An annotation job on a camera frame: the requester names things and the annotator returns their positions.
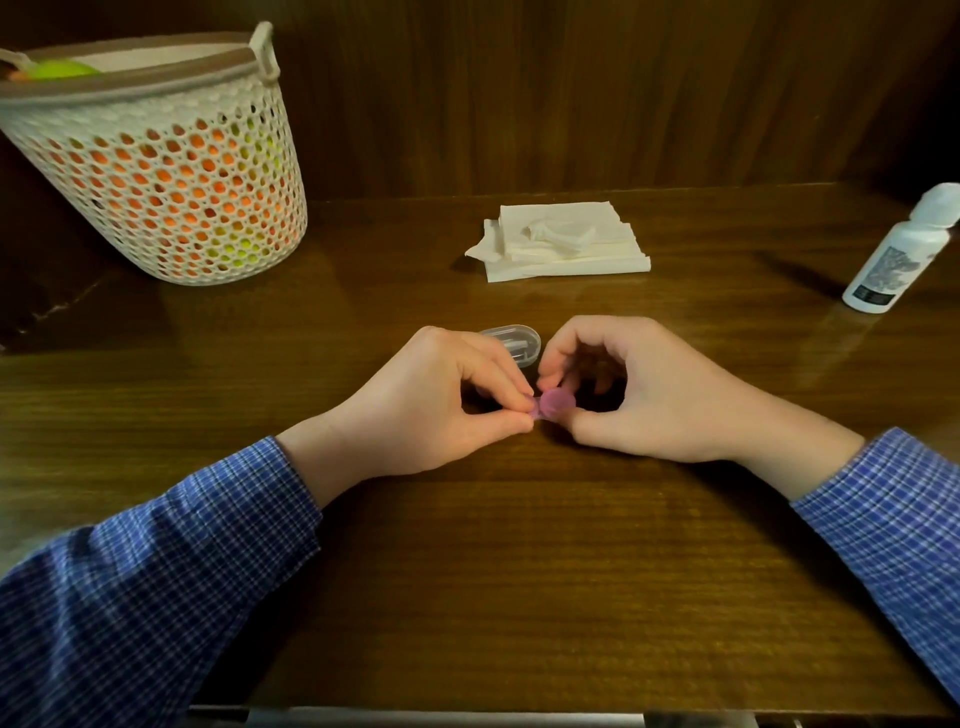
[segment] plaid shirt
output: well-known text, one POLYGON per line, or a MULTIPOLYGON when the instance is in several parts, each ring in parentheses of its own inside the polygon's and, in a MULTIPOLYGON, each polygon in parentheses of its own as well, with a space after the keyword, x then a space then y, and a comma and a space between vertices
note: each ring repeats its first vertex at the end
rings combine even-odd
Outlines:
POLYGON ((960 701, 960 467, 891 429, 793 507, 960 701))
MULTIPOLYGON (((960 697, 960 469, 891 430, 794 507, 960 697)), ((176 725, 320 517, 268 438, 45 546, 0 581, 3 724, 176 725)))

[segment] clear plastic case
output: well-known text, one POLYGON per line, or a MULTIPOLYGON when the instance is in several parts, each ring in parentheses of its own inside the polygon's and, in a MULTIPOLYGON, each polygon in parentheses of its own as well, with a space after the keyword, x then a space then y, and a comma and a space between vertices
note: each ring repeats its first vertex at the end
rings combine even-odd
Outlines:
POLYGON ((480 333, 502 341, 518 367, 528 367, 540 356, 540 335, 530 327, 511 324, 488 328, 480 333))

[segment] stack of napkins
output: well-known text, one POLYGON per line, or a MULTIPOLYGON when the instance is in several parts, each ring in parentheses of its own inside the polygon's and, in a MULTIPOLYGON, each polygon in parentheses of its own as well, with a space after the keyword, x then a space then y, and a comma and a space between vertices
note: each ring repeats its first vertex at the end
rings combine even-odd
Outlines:
POLYGON ((499 220, 484 220, 483 240, 466 255, 484 262, 489 283, 650 270, 630 224, 610 203, 503 205, 499 220))

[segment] blue plaid sleeve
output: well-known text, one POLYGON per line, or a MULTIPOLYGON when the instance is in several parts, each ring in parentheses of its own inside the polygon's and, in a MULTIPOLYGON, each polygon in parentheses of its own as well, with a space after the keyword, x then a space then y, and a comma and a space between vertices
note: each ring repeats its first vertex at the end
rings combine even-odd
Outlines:
POLYGON ((960 467, 892 429, 793 507, 960 700, 960 467))
POLYGON ((0 581, 0 722, 177 724, 320 518, 267 438, 57 538, 0 581))

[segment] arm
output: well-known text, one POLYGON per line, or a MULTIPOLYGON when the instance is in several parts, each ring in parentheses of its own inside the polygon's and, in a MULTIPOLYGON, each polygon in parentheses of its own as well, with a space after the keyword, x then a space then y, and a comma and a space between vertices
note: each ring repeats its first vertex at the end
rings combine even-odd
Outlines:
POLYGON ((3 724, 177 724, 256 603, 317 550, 320 508, 529 431, 528 394, 499 342, 424 329, 333 410, 56 539, 0 581, 3 724), (508 408, 467 415, 464 380, 508 408))
POLYGON ((540 389, 599 393, 615 412, 558 422, 584 445, 740 463, 792 501, 960 699, 960 469, 899 430, 860 435, 736 378, 649 319, 576 317, 547 344, 540 389))

